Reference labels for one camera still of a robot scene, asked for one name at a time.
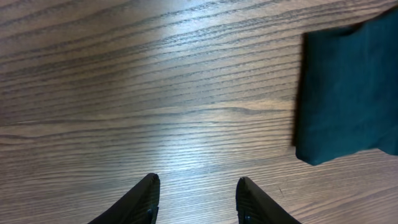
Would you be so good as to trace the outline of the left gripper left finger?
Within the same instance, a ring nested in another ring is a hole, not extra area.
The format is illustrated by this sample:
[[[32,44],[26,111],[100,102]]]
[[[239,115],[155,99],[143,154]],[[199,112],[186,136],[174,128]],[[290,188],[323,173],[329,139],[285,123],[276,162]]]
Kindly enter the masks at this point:
[[[88,224],[155,224],[159,212],[160,179],[147,174],[116,203]]]

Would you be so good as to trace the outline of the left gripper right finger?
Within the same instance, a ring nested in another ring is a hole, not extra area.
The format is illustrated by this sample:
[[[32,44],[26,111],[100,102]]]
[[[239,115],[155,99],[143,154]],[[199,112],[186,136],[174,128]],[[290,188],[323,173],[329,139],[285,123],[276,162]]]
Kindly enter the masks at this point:
[[[238,181],[236,210],[239,224],[301,224],[249,177]]]

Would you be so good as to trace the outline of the dark navy t-shirt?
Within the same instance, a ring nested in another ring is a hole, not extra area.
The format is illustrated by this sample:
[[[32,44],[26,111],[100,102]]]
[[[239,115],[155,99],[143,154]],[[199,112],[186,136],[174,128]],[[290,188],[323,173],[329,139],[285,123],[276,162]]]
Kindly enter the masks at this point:
[[[397,154],[397,9],[303,37],[294,141],[313,166],[368,149]]]

